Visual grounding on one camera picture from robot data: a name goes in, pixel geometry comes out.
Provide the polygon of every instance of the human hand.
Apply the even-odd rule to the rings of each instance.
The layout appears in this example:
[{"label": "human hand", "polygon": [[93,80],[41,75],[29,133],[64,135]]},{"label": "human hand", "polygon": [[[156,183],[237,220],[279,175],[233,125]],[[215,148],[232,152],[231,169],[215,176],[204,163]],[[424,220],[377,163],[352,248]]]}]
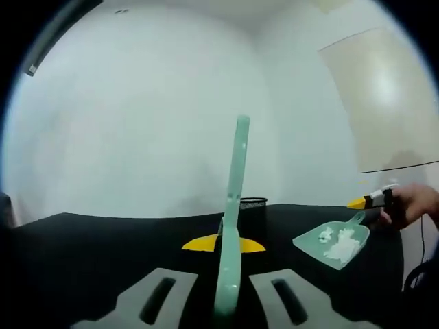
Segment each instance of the human hand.
[{"label": "human hand", "polygon": [[428,214],[436,224],[439,222],[439,193],[434,188],[413,183],[394,188],[392,195],[399,200],[405,216],[392,218],[391,214],[381,209],[380,224],[384,226],[393,224],[401,229],[415,222],[423,214]]}]

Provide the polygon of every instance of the beige cardboard panel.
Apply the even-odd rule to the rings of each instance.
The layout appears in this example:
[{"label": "beige cardboard panel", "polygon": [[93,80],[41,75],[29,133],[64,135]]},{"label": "beige cardboard panel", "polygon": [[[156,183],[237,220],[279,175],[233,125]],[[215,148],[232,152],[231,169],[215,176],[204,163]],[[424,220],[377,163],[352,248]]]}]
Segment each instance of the beige cardboard panel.
[{"label": "beige cardboard panel", "polygon": [[360,172],[439,160],[435,91],[407,45],[374,29],[320,54],[349,114]]},{"label": "beige cardboard panel", "polygon": [[325,14],[327,14],[331,10],[340,8],[351,1],[352,0],[310,0],[312,4],[318,7],[318,9],[320,9]]}]

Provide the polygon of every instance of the black table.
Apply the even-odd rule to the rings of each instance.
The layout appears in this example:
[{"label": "black table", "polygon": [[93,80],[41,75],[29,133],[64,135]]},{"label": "black table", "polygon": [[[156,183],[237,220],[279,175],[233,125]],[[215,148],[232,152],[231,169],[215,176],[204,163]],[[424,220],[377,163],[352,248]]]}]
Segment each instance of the black table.
[{"label": "black table", "polygon": [[[401,295],[403,249],[399,232],[372,231],[363,250],[341,271],[323,265],[292,244],[322,223],[347,221],[354,210],[332,206],[271,205],[264,224],[243,210],[242,237],[261,242],[266,252],[242,254],[236,324],[265,328],[266,321],[249,275],[290,268],[327,293],[333,309],[352,321],[391,327]],[[181,328],[210,324],[218,271],[217,252],[181,247],[215,234],[222,214],[130,219],[59,214],[3,230],[2,282],[9,293],[12,327],[32,323],[66,328],[111,311],[117,296],[157,267],[197,273]]]}]

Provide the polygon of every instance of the black handle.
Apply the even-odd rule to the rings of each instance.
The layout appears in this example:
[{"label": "black handle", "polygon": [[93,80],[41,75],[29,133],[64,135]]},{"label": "black handle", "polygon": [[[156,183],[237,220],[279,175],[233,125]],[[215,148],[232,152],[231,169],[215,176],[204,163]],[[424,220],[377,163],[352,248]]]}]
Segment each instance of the black handle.
[{"label": "black handle", "polygon": [[406,222],[404,204],[398,197],[394,197],[392,189],[383,191],[384,194],[384,211],[392,219],[392,226],[395,228],[403,227]]}]

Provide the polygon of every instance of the white wall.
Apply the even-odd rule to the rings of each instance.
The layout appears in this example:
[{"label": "white wall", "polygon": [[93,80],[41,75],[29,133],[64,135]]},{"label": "white wall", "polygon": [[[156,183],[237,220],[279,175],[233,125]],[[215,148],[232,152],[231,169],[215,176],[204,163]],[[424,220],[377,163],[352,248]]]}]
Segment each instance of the white wall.
[{"label": "white wall", "polygon": [[243,195],[277,200],[265,80],[246,35],[222,21],[100,8],[21,79],[4,178],[22,223],[223,211],[238,114],[251,116]]},{"label": "white wall", "polygon": [[[373,2],[328,14],[306,0],[254,2],[253,14],[243,11],[247,0],[233,2],[239,10],[201,2],[184,2],[195,11],[181,1],[121,2],[130,9],[122,15],[113,14],[118,1],[104,3],[34,77],[21,77],[3,153],[5,191],[21,223],[64,211],[222,211],[238,114],[252,119],[246,196],[343,206],[390,178],[439,188],[437,164],[358,174],[347,113],[318,51],[376,27],[407,42]],[[425,233],[429,253],[430,221]],[[403,240],[407,274],[420,261],[418,224]]]}]

